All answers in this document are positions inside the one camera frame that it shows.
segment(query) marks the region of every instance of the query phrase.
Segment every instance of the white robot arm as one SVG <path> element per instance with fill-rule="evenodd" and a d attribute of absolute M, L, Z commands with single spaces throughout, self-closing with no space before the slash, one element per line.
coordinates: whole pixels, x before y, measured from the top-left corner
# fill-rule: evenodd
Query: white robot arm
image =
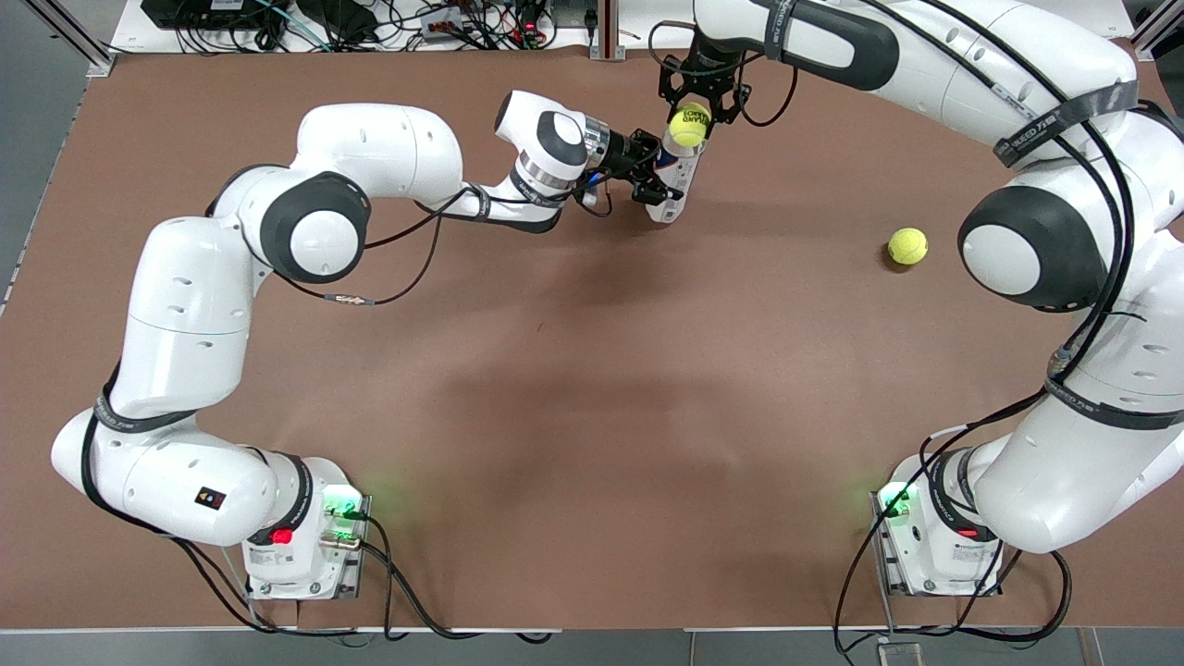
<path fill-rule="evenodd" d="M 521 91 L 507 97 L 496 124 L 519 158 L 487 190 L 462 181 L 456 136 L 430 111 L 316 108 L 291 166 L 249 167 L 206 217 L 157 225 L 136 269 L 122 361 L 96 406 L 59 433 L 54 469 L 96 504 L 168 534 L 242 543 L 260 596 L 335 596 L 353 529 L 341 514 L 360 508 L 360 493 L 327 460 L 231 444 L 200 430 L 194 412 L 238 386 L 268 275 L 322 284 L 353 270 L 368 196 L 449 204 L 456 217 L 543 231 L 590 156 L 593 167 L 611 158 L 609 136 L 619 137 Z"/>
<path fill-rule="evenodd" d="M 918 478 L 887 520 L 901 591 L 967 595 L 993 579 L 989 562 L 999 538 L 1031 552 L 1072 544 L 1184 461 L 1184 348 L 1176 344 L 1184 325 L 1184 250 L 1165 230 L 1184 211 L 1184 135 L 1173 119 L 1131 110 L 1133 100 L 1119 102 L 1133 97 L 1130 56 L 1066 19 L 1012 0 L 871 5 L 877 2 L 696 0 L 691 53 L 676 64 L 719 73 L 684 76 L 681 89 L 664 83 L 662 95 L 671 105 L 701 95 L 716 122 L 731 122 L 735 108 L 723 107 L 722 92 L 731 90 L 720 79 L 731 77 L 728 65 L 745 51 L 755 51 L 995 146 L 1017 175 L 971 212 L 959 250 L 983 287 L 1041 310 L 1098 305 L 1113 264 L 1109 204 L 1064 149 L 1096 164 L 1106 186 L 1118 191 L 1081 120 L 1109 146 L 1131 192 L 1130 268 L 1076 367 L 1049 380 L 1049 392 L 1015 433 L 941 456 L 928 476 L 933 487 L 926 475 Z M 1062 119 L 1074 115 L 1074 104 L 1062 104 L 973 24 L 1010 45 L 1064 97 L 1080 98 L 1076 111 L 1088 107 L 1083 116 Z M 1062 120 L 1068 127 L 1056 130 L 1063 129 L 1063 142 L 1012 152 Z M 1061 353 L 1076 353 L 1080 342 Z M 918 457 L 902 462 L 882 501 L 918 469 Z"/>

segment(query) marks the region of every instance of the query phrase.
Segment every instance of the brown table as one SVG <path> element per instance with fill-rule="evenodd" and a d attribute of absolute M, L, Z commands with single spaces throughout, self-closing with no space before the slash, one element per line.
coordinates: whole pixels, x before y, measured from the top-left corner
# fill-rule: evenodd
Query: brown table
<path fill-rule="evenodd" d="M 659 129 L 656 65 L 534 55 L 123 58 L 91 83 L 0 320 L 0 626 L 232 623 L 172 545 L 90 506 L 49 465 L 120 352 L 136 257 L 160 220 L 204 210 L 255 162 L 287 162 L 311 107 L 432 109 L 466 177 L 500 180 L 490 129 L 523 88 L 622 130 Z M 1164 98 L 1152 70 L 1145 94 Z M 754 115 L 789 70 L 754 65 Z M 465 627 L 824 626 L 867 529 L 867 492 L 940 428 L 1028 395 L 1064 318 L 978 288 L 954 237 L 1009 172 L 990 151 L 805 76 L 784 120 L 718 130 L 682 219 L 649 223 L 617 188 L 543 236 L 451 222 L 398 305 L 259 293 L 238 391 L 202 412 L 236 442 L 339 462 L 436 616 Z M 419 213 L 379 200 L 372 233 Z M 881 245 L 916 225 L 929 257 Z M 342 292 L 381 296 L 427 233 L 368 254 Z M 1184 533 L 1170 484 L 1067 549 L 1079 625 L 1184 626 Z M 974 621 L 1038 625 L 1055 569 L 1030 557 Z M 301 626 L 381 622 L 358 602 L 276 604 Z M 954 600 L 895 602 L 948 622 Z M 870 562 L 845 623 L 882 623 Z M 397 623 L 412 625 L 400 603 Z"/>

